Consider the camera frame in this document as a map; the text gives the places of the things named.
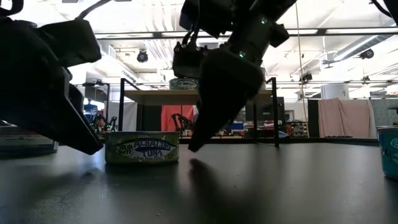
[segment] red curtain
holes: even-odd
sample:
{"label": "red curtain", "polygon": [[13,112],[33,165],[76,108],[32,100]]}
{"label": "red curtain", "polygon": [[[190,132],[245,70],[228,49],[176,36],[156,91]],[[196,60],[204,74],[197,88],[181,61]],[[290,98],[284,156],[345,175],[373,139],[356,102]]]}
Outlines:
{"label": "red curtain", "polygon": [[[182,116],[193,121],[193,106],[192,105],[163,105],[162,106],[162,131],[175,131],[173,114],[181,114]],[[180,122],[177,119],[177,125],[180,127]]]}

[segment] camera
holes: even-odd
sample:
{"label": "camera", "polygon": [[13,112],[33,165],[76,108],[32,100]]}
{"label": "camera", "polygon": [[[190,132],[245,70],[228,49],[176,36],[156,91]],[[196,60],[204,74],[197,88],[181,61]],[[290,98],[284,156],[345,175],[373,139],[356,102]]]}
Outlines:
{"label": "camera", "polygon": [[359,55],[360,59],[362,60],[373,58],[373,56],[374,56],[374,51],[372,49],[365,50]]}
{"label": "camera", "polygon": [[148,61],[148,55],[147,55],[147,50],[140,50],[138,55],[137,55],[137,61],[139,63],[144,63]]}

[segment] tuna can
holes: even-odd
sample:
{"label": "tuna can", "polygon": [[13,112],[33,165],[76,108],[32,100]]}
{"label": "tuna can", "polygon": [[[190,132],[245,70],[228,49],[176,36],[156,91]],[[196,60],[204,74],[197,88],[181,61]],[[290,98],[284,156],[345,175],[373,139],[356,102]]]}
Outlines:
{"label": "tuna can", "polygon": [[398,179],[398,127],[381,127],[377,129],[381,165],[386,177]]}
{"label": "tuna can", "polygon": [[178,132],[120,131],[105,135],[108,164],[159,164],[177,162]]}
{"label": "tuna can", "polygon": [[170,90],[197,90],[198,80],[193,78],[174,78],[169,81]]}

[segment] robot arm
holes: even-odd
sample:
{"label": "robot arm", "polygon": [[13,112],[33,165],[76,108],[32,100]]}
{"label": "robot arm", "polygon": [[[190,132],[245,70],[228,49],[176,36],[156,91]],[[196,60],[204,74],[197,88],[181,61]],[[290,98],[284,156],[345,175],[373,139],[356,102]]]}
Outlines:
{"label": "robot arm", "polygon": [[[268,46],[277,47],[289,38],[284,26],[276,22],[296,1],[185,0],[180,26],[189,31],[175,47],[173,70],[179,78],[199,79],[202,107],[190,150],[199,150],[258,93],[264,82],[260,65]],[[385,2],[389,16],[397,20],[398,2]],[[215,38],[226,31],[232,34],[218,49],[208,50],[196,46],[200,29]]]}
{"label": "robot arm", "polygon": [[101,58],[93,30],[83,20],[93,7],[75,20],[37,28],[8,17],[23,5],[23,0],[12,0],[10,10],[0,8],[0,49],[7,52],[0,56],[0,74],[7,83],[0,89],[0,120],[94,154],[103,144],[83,115],[83,97],[70,86],[67,71]]}

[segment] cable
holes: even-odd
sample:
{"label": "cable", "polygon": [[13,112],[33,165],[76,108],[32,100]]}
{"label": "cable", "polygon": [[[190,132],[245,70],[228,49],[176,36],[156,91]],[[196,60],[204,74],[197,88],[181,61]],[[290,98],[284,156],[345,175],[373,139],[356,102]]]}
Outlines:
{"label": "cable", "polygon": [[194,33],[192,35],[190,44],[192,43],[192,44],[196,45],[196,42],[197,42],[197,39],[198,39],[199,30],[200,30],[200,28],[199,28],[199,18],[200,18],[200,0],[198,0],[198,18],[197,18],[197,22],[195,24],[195,31],[194,31]]}
{"label": "cable", "polygon": [[10,10],[3,9],[0,1],[0,16],[11,16],[21,12],[24,8],[24,0],[12,0],[12,6]]}
{"label": "cable", "polygon": [[193,26],[191,26],[191,29],[187,32],[187,34],[185,34],[185,37],[182,39],[182,44],[183,45],[187,45],[188,44],[188,40],[191,37],[192,32],[193,32]]}
{"label": "cable", "polygon": [[380,3],[379,3],[377,0],[371,0],[371,1],[372,1],[372,3],[377,7],[377,9],[380,10],[384,15],[386,15],[386,16],[392,18],[391,13],[390,13],[389,11],[385,10],[385,9],[380,5]]}
{"label": "cable", "polygon": [[267,79],[269,79],[269,75],[268,75],[268,72],[267,72],[266,66],[264,65],[264,62],[261,62],[261,65],[264,67],[264,73],[265,73],[266,80],[267,80]]}
{"label": "cable", "polygon": [[302,94],[302,100],[303,100],[303,109],[304,109],[304,118],[305,118],[305,125],[307,126],[307,137],[310,137],[310,129],[308,128],[308,119],[307,119],[307,111],[305,110],[305,93],[304,93],[304,77],[303,77],[303,63],[301,60],[301,41],[300,41],[300,27],[299,27],[299,9],[297,7],[297,3],[295,3],[296,6],[296,20],[297,20],[297,38],[298,38],[298,53],[299,58],[300,58],[300,72],[301,72],[301,94]]}
{"label": "cable", "polygon": [[80,13],[78,17],[75,19],[84,19],[89,13],[91,13],[94,9],[105,5],[106,3],[110,2],[111,0],[99,0],[97,3],[93,4],[92,6],[88,7],[86,10]]}

